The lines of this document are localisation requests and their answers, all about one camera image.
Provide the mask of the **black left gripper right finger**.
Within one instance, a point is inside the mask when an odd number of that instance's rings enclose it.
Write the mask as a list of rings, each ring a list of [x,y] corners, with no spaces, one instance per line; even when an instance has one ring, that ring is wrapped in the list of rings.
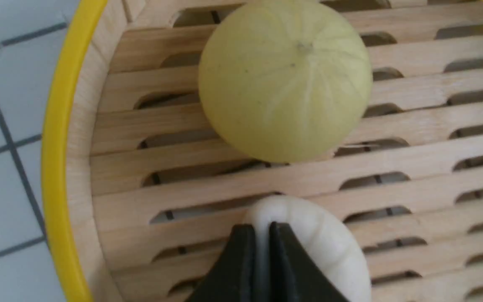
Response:
[[[272,222],[270,244],[271,302],[346,302],[324,276],[285,222]]]

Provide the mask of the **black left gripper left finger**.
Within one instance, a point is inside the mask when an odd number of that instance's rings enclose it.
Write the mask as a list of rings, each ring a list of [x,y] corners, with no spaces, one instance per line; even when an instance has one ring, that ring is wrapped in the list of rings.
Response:
[[[217,261],[187,302],[251,302],[256,235],[252,225],[234,225]]]

